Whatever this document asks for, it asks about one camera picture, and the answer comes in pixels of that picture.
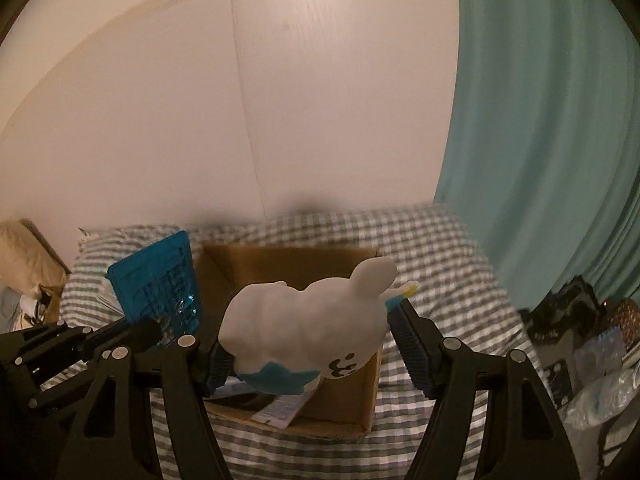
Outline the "brown cardboard box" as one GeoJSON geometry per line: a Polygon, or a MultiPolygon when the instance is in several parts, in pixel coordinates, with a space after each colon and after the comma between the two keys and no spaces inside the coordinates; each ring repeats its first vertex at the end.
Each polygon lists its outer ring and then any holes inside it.
{"type": "MultiPolygon", "coordinates": [[[[245,285],[286,281],[302,289],[320,278],[347,278],[375,248],[348,246],[278,247],[207,243],[194,260],[204,320],[200,338],[208,346],[232,296],[245,285]]],[[[358,439],[371,431],[381,356],[354,374],[326,379],[293,421],[282,430],[311,438],[358,439]]]]}

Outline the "blue plastic calculator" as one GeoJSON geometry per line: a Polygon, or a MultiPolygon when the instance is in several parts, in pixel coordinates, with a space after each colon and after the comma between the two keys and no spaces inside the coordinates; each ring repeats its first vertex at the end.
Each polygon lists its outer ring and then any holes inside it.
{"type": "Polygon", "coordinates": [[[203,309],[187,232],[175,232],[119,260],[106,277],[126,320],[134,324],[152,318],[163,346],[200,327],[203,309]]]}

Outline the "white cream tube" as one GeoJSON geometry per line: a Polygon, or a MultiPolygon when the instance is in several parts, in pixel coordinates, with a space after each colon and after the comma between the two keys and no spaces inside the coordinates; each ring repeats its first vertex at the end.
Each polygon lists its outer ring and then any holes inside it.
{"type": "Polygon", "coordinates": [[[276,396],[265,408],[250,416],[253,422],[277,429],[286,429],[314,396],[314,391],[295,396],[276,396]]]}

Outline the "beige pillow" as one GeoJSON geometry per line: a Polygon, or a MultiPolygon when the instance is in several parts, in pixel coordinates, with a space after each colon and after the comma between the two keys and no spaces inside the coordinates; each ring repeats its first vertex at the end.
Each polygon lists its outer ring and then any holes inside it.
{"type": "Polygon", "coordinates": [[[39,299],[42,292],[60,296],[67,273],[34,233],[19,221],[1,222],[1,279],[23,295],[39,299]]]}

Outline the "dark clutter pile bedside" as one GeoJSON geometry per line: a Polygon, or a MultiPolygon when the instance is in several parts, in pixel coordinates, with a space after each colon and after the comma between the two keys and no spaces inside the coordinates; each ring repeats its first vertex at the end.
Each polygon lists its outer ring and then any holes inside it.
{"type": "Polygon", "coordinates": [[[608,466],[639,418],[639,306],[577,275],[521,313],[578,465],[608,466]]]}

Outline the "white plush toy blue star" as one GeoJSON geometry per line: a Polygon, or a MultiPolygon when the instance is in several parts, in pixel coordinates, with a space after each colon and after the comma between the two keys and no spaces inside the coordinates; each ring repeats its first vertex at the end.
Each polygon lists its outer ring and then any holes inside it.
{"type": "Polygon", "coordinates": [[[230,301],[218,333],[242,382],[261,393],[297,396],[360,370],[382,347],[387,315],[419,288],[394,285],[390,257],[356,265],[348,278],[322,278],[302,290],[284,281],[251,284],[230,301]]]}

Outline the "grey white checkered bedsheet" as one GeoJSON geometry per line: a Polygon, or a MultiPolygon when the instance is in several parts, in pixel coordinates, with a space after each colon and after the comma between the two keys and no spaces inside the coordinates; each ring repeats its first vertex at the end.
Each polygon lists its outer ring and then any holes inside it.
{"type": "MultiPolygon", "coordinates": [[[[174,232],[170,224],[85,230],[63,293],[60,317],[100,328],[117,318],[99,302],[107,268],[174,232]]],[[[294,214],[264,223],[192,226],[194,254],[207,243],[372,247],[393,258],[399,281],[416,281],[416,310],[471,349],[501,356],[534,347],[521,317],[463,223],[441,206],[420,205],[352,214],[294,214]]],[[[396,344],[383,346],[374,425],[357,440],[279,434],[212,418],[237,479],[400,479],[413,459],[433,405],[413,387],[396,344]]]]}

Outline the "small cluttered cardboard box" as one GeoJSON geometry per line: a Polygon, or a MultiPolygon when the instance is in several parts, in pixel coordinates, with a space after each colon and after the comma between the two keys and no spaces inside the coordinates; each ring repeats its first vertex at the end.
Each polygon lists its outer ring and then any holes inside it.
{"type": "Polygon", "coordinates": [[[60,320],[61,293],[55,288],[40,287],[39,296],[21,296],[21,326],[36,327],[60,320]]]}

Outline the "teal green curtain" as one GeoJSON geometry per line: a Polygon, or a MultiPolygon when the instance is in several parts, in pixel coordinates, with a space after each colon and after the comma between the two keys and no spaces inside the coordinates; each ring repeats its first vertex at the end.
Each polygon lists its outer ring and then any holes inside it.
{"type": "Polygon", "coordinates": [[[639,46],[611,0],[459,0],[436,198],[515,307],[639,292],[639,46]]]}

